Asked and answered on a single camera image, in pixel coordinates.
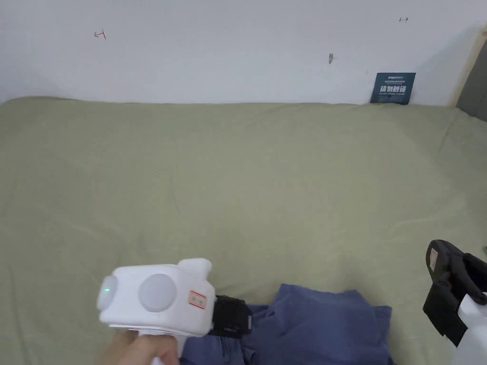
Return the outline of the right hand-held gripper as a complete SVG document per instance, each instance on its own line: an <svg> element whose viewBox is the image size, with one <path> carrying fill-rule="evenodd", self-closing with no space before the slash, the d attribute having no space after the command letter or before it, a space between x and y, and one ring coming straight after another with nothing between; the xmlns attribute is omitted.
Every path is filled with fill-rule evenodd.
<svg viewBox="0 0 487 365"><path fill-rule="evenodd" d="M456 348L454 365L487 363L487 264L445 240L430 242L426 265L432 285L423 312Z"/></svg>

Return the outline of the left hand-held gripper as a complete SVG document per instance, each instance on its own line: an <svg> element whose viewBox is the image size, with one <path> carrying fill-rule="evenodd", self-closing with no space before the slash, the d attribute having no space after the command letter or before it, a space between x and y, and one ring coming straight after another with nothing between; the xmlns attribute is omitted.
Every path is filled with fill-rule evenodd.
<svg viewBox="0 0 487 365"><path fill-rule="evenodd" d="M245 301L216 294L211 269L204 258L119 267L101 285L99 319L117 331L174 337L179 365L245 365L241 340L252 312Z"/></svg>

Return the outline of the person's left hand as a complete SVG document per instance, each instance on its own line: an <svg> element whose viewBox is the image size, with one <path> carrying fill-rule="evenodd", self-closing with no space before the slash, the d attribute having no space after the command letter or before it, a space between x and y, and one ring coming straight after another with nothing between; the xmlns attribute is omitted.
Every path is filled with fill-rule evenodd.
<svg viewBox="0 0 487 365"><path fill-rule="evenodd" d="M98 365L150 365L159 359L165 365L178 365L177 341L167 335L138 335L117 331L97 361Z"/></svg>

